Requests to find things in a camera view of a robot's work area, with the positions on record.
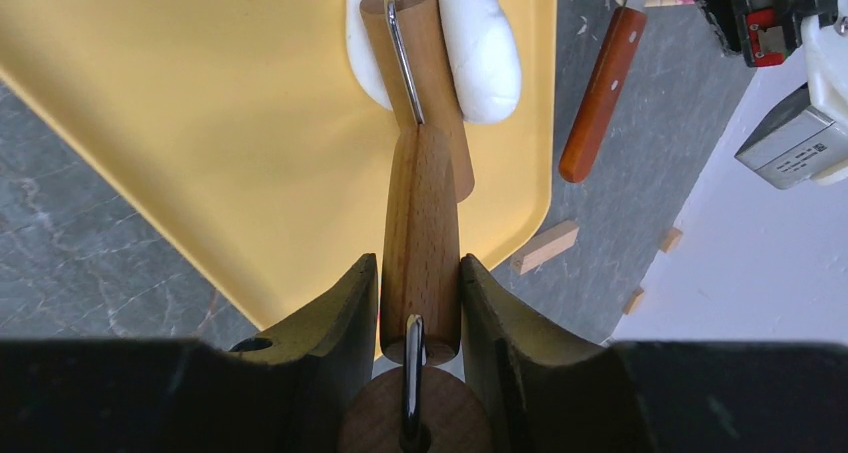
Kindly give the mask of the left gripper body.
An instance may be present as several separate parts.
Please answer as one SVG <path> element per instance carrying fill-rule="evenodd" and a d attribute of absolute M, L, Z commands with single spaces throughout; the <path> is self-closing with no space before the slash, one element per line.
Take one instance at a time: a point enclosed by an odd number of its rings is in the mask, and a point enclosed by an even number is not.
<path fill-rule="evenodd" d="M 832 26 L 838 0 L 694 0 L 714 27 L 724 50 L 750 68 L 782 64 L 803 44 L 802 23 Z"/>

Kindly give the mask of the white dough ball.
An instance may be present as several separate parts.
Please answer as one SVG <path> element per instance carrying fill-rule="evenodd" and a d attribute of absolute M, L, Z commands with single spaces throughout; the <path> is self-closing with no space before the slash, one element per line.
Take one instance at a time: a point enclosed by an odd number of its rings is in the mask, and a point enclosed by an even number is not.
<path fill-rule="evenodd" d="M 346 0 L 350 66 L 365 93 L 392 108 L 360 14 L 361 0 Z M 494 124 L 516 109 L 522 91 L 518 47 L 499 0 L 438 0 L 458 102 L 466 121 Z"/>

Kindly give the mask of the yellow cutting mat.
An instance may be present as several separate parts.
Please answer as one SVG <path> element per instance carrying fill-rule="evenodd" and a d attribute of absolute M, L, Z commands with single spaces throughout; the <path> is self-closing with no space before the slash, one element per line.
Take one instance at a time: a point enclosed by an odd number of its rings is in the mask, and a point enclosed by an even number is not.
<path fill-rule="evenodd" d="M 1 76 L 257 327 L 383 246 L 346 0 L 1 0 Z"/>

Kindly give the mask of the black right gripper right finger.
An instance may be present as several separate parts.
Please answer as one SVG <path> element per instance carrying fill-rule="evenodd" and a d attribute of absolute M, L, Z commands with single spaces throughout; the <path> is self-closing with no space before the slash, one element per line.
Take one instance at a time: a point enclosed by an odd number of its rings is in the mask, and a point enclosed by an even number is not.
<path fill-rule="evenodd" d="M 460 264 L 465 380 L 498 452 L 843 452 L 835 343 L 585 340 Z"/>

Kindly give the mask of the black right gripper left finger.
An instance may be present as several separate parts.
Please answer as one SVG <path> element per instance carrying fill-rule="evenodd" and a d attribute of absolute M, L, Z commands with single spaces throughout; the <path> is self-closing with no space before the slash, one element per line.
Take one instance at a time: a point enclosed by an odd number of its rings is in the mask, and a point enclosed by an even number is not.
<path fill-rule="evenodd" d="M 372 375 L 377 261 L 223 351 L 198 339 L 6 340 L 5 452 L 331 452 Z"/>

